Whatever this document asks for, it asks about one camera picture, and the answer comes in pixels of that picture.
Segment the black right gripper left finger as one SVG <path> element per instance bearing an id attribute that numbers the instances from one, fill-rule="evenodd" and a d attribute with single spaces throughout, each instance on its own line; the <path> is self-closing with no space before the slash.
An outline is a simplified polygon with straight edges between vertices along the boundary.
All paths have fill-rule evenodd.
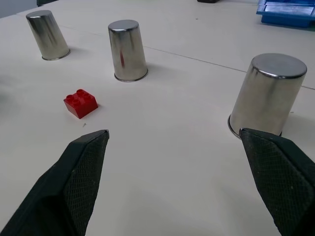
<path id="1" fill-rule="evenodd" d="M 101 179 L 108 130 L 68 144 L 34 184 L 0 236 L 85 236 Z"/>

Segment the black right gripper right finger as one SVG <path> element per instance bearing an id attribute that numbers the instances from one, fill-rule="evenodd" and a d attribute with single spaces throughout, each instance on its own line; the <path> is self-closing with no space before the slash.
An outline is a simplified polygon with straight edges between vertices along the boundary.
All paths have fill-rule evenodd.
<path id="1" fill-rule="evenodd" d="M 315 236 L 315 162 L 289 139 L 249 128 L 239 136 L 281 236 Z"/>

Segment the steel cup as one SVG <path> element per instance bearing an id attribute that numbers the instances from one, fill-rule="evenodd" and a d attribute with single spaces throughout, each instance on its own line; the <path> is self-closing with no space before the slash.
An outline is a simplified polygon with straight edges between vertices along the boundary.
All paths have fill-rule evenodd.
<path id="1" fill-rule="evenodd" d="M 279 53 L 255 56 L 228 118 L 238 137 L 242 128 L 280 136 L 307 73 L 299 59 Z"/>
<path id="2" fill-rule="evenodd" d="M 71 50 L 50 10 L 39 10 L 26 15 L 44 60 L 57 60 L 66 57 Z"/>
<path id="3" fill-rule="evenodd" d="M 114 76 L 123 82 L 141 80 L 148 74 L 139 23 L 118 20 L 108 25 Z"/>

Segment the red toy building brick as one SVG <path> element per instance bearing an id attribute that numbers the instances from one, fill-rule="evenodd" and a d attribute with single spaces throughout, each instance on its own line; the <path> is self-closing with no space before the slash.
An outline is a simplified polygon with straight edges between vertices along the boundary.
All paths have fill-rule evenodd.
<path id="1" fill-rule="evenodd" d="M 63 101 L 67 109 L 79 119 L 98 108 L 95 97 L 83 89 L 67 95 Z"/>

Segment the blue plastic bin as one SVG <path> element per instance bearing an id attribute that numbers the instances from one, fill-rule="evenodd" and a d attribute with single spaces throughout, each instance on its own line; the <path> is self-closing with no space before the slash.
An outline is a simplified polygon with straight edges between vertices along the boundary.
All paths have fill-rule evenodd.
<path id="1" fill-rule="evenodd" d="M 256 13 L 265 24 L 308 28 L 315 24 L 315 0 L 259 0 Z"/>

